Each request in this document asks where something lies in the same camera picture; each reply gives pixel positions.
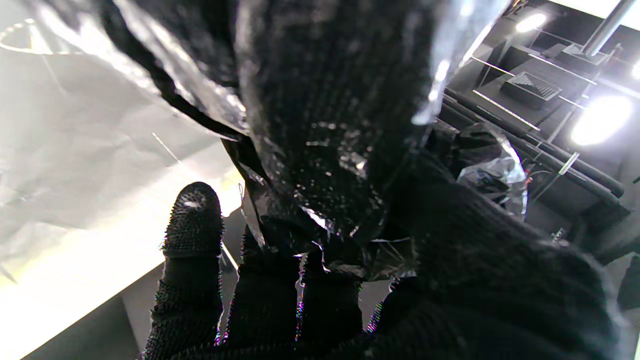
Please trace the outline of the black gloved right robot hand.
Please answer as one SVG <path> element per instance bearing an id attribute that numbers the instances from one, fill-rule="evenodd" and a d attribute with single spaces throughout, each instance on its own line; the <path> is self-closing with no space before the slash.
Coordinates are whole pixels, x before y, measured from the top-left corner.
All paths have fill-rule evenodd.
<path id="1" fill-rule="evenodd" d="M 184 187 L 162 246 L 164 269 L 144 360 L 621 360 L 624 319 L 601 265 L 554 243 L 432 157 L 418 161 L 394 207 L 417 237 L 416 276 L 396 280 L 371 330 L 361 281 L 303 268 L 244 235 L 230 317 L 219 257 L 223 218 L 208 184 Z"/>

